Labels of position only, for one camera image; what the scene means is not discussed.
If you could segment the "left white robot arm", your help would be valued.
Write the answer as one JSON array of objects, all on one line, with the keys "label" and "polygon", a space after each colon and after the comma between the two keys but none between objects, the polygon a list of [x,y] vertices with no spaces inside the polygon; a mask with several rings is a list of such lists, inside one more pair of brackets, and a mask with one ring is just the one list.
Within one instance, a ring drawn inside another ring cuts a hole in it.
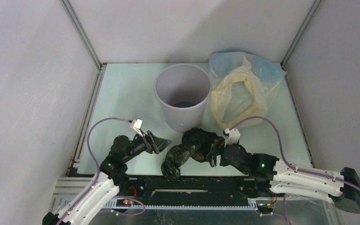
[{"label": "left white robot arm", "polygon": [[109,200],[129,191],[126,173],[128,161],[143,152],[159,154],[171,144],[171,140],[157,137],[149,130],[146,133],[135,134],[133,139],[125,135],[117,136],[89,184],[61,210],[47,213],[42,223],[87,225]]}]

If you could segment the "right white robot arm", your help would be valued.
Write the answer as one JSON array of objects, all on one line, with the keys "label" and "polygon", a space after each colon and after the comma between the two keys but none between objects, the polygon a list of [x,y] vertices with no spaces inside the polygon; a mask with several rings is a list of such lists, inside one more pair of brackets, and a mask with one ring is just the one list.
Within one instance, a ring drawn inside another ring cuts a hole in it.
[{"label": "right white robot arm", "polygon": [[276,156],[248,153],[239,144],[212,144],[207,159],[212,166],[232,166],[248,176],[251,184],[241,184],[248,198],[294,194],[321,199],[336,208],[360,214],[360,178],[344,167],[340,172],[286,164]]}]

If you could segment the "black plastic trash bag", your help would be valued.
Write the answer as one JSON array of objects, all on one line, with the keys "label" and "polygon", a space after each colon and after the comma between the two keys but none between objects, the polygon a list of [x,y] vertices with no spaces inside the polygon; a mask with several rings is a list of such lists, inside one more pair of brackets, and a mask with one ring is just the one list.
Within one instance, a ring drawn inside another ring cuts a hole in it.
[{"label": "black plastic trash bag", "polygon": [[192,128],[182,136],[182,143],[172,146],[161,165],[163,176],[170,180],[180,178],[180,167],[190,158],[199,162],[208,162],[206,156],[212,144],[220,144],[220,153],[224,150],[225,139],[214,132],[201,128]]}]

